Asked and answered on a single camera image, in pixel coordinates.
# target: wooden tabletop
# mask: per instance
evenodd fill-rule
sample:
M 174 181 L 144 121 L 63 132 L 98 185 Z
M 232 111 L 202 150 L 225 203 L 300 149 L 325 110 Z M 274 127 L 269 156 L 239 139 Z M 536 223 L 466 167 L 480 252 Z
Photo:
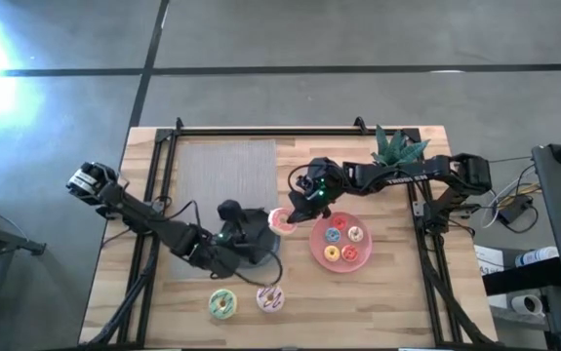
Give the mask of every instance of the wooden tabletop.
M 418 128 L 421 139 L 430 139 L 425 157 L 450 154 L 442 126 Z M 145 189 L 155 131 L 155 128 L 133 128 L 126 145 L 121 172 L 131 182 L 128 191 L 138 198 L 142 198 Z M 283 207 L 291 207 L 287 198 L 287 175 L 295 166 L 323 156 L 339 164 L 342 161 L 370 163 L 371 152 L 377 150 L 374 136 L 203 136 L 180 137 L 178 144 L 267 138 L 276 140 L 278 194 Z M 163 154 L 160 165 L 163 165 L 165 157 Z M 172 177 L 170 195 L 175 198 L 178 156 Z M 159 193 L 160 185 L 161 181 L 157 181 L 155 194 Z M 441 182 L 432 181 L 431 186 L 435 197 L 446 189 Z M 316 263 L 308 248 L 307 239 L 314 220 L 301 223 L 295 234 L 283 239 L 281 258 L 285 274 L 280 286 L 287 300 L 282 311 L 276 314 L 261 312 L 255 301 L 257 287 L 247 285 L 238 278 L 174 281 L 169 272 L 171 254 L 162 247 L 146 346 L 433 346 L 406 186 L 390 186 L 368 197 L 344 195 L 331 209 L 352 213 L 370 228 L 374 246 L 369 261 L 349 274 L 325 270 Z M 123 229 L 122 223 L 109 222 L 105 239 Z M 135 235 L 127 234 L 102 249 L 81 341 L 95 336 L 121 303 L 134 242 Z M 471 238 L 465 231 L 452 228 L 445 235 L 445 250 L 457 300 L 480 330 L 496 340 Z M 221 288 L 232 290 L 239 299 L 237 313 L 225 321 L 215 320 L 207 309 L 211 293 Z M 438 301 L 445 339 L 451 340 L 444 303 L 440 298 Z M 139 310 L 138 302 L 131 324 L 132 332 L 137 329 Z

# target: gray mat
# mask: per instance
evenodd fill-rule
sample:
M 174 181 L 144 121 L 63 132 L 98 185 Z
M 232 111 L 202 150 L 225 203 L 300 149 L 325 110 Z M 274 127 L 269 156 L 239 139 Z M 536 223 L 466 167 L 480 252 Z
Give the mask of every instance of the gray mat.
M 177 157 L 174 208 L 196 200 L 202 226 L 213 233 L 219 232 L 223 224 L 217 207 L 226 199 L 238 201 L 243 209 L 263 207 L 269 211 L 278 207 L 274 140 L 184 144 L 179 145 Z M 195 222 L 193 209 L 187 209 L 179 220 Z M 258 277 L 268 266 L 275 264 L 271 262 L 255 269 L 260 272 L 244 274 Z M 175 256 L 171 273 L 176 280 L 205 278 L 210 274 Z

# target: glazed donut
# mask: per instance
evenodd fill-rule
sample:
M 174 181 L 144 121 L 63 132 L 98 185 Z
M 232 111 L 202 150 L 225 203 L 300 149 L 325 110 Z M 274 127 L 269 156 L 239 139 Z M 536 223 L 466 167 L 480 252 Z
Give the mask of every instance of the glazed donut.
M 328 228 L 326 230 L 326 241 L 328 243 L 337 243 L 341 239 L 341 233 L 337 228 Z
M 213 292 L 209 298 L 209 312 L 217 319 L 228 319 L 237 310 L 237 296 L 227 289 Z
M 284 293 L 280 287 L 260 288 L 257 292 L 257 304 L 267 313 L 279 311 L 284 305 Z
M 358 250 L 353 245 L 345 245 L 341 250 L 342 259 L 353 262 L 358 258 Z
M 336 262 L 337 260 L 339 260 L 341 253 L 339 252 L 339 249 L 336 246 L 331 245 L 323 250 L 323 255 L 324 257 L 326 257 L 327 260 L 331 262 Z
M 359 226 L 353 226 L 347 230 L 347 238 L 354 243 L 360 242 L 364 236 L 365 234 Z
M 332 218 L 332 225 L 334 225 L 338 230 L 344 230 L 347 226 L 347 219 L 341 215 L 337 215 Z
M 287 223 L 290 214 L 291 211 L 282 208 L 271 211 L 267 219 L 269 229 L 280 236 L 293 234 L 298 226 L 296 224 Z

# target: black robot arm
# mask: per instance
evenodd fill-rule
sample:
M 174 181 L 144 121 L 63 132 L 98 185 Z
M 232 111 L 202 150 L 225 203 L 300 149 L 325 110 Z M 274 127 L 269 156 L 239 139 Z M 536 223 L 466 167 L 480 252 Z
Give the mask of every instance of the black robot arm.
M 423 225 L 432 233 L 448 229 L 449 214 L 460 208 L 470 195 L 481 195 L 492 188 L 490 168 L 485 159 L 468 154 L 434 156 L 425 161 L 384 167 L 377 164 L 343 162 L 342 167 L 328 158 L 315 158 L 306 175 L 297 178 L 296 190 L 291 184 L 289 198 L 295 208 L 289 222 L 330 215 L 328 206 L 347 193 L 366 196 L 389 185 L 422 180 L 439 180 L 449 188 L 437 200 L 423 205 Z
M 189 264 L 209 270 L 215 278 L 227 278 L 239 266 L 239 255 L 217 245 L 216 237 L 199 223 L 171 220 L 161 212 L 126 193 L 118 176 L 99 163 L 84 163 L 67 183 L 69 193 L 85 203 L 98 206 L 101 215 L 119 213 L 137 234 L 156 233 L 172 254 Z

